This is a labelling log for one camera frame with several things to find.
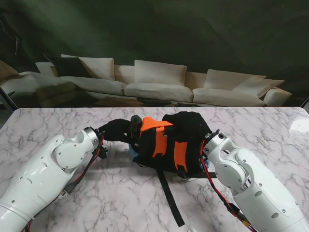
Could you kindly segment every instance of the black glove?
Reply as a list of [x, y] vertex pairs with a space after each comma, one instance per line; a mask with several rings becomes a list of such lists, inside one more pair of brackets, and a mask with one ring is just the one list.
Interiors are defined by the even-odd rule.
[[130, 124], [131, 122], [128, 120], [115, 119], [100, 127], [98, 131], [104, 136], [104, 140], [130, 143]]
[[167, 136], [179, 143], [200, 143], [206, 134], [211, 133], [201, 114], [196, 112], [181, 111], [174, 115], [164, 115], [162, 121], [174, 124], [175, 129]]

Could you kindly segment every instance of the marble table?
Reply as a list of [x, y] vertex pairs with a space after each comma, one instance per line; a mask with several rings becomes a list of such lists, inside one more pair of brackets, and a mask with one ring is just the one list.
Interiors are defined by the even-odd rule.
[[[73, 137], [80, 129], [115, 118], [138, 114], [162, 119], [180, 110], [200, 112], [212, 130], [221, 129], [237, 145], [254, 151], [309, 217], [309, 115], [290, 107], [19, 109], [0, 130], [0, 196], [21, 165], [54, 135]], [[31, 232], [248, 231], [226, 211], [206, 179], [182, 181], [167, 174], [186, 223], [178, 228], [156, 172], [133, 163], [126, 144], [105, 145], [108, 158], [96, 160], [70, 196], [45, 209]], [[231, 201], [229, 190], [218, 180], [215, 184]]]

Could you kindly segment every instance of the orange plastic piece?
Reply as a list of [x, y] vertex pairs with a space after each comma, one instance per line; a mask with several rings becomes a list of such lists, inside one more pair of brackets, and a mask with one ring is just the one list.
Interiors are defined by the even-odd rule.
[[188, 172], [187, 166], [185, 164], [185, 154], [187, 152], [187, 142], [184, 143], [178, 143], [175, 142], [175, 147], [174, 147], [174, 162], [175, 162], [175, 167], [178, 170], [178, 165], [181, 165], [184, 167], [184, 170]]
[[162, 156], [166, 153], [166, 148], [168, 146], [168, 139], [164, 136], [164, 127], [159, 127], [156, 129], [155, 134], [155, 151], [153, 153], [153, 158], [159, 154], [162, 153]]
[[162, 153], [162, 156], [165, 155], [166, 149], [168, 146], [168, 139], [164, 136], [165, 127], [166, 126], [173, 126], [173, 124], [167, 121], [156, 121], [151, 117], [145, 117], [143, 119], [140, 133], [143, 131], [149, 130], [151, 128], [155, 128], [155, 151], [152, 157], [156, 157], [157, 154]]
[[173, 124], [167, 121], [156, 121], [151, 117], [145, 117], [143, 119], [140, 131], [146, 131], [150, 128], [166, 127], [166, 126], [173, 126]]

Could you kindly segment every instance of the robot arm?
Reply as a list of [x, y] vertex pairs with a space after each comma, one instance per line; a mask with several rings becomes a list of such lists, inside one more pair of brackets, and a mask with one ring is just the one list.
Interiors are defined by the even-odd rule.
[[[203, 153], [218, 180], [231, 189], [246, 219], [259, 232], [309, 232], [297, 202], [278, 178], [248, 149], [219, 131], [206, 136]], [[222, 151], [229, 151], [226, 158]]]
[[62, 192], [84, 156], [99, 145], [87, 128], [74, 138], [57, 135], [47, 142], [11, 179], [0, 199], [1, 231], [20, 232]]

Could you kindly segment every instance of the dark green wall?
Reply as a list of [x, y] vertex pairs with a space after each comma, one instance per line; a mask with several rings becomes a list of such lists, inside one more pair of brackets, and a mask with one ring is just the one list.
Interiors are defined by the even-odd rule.
[[0, 0], [32, 61], [42, 53], [266, 74], [309, 88], [308, 0]]

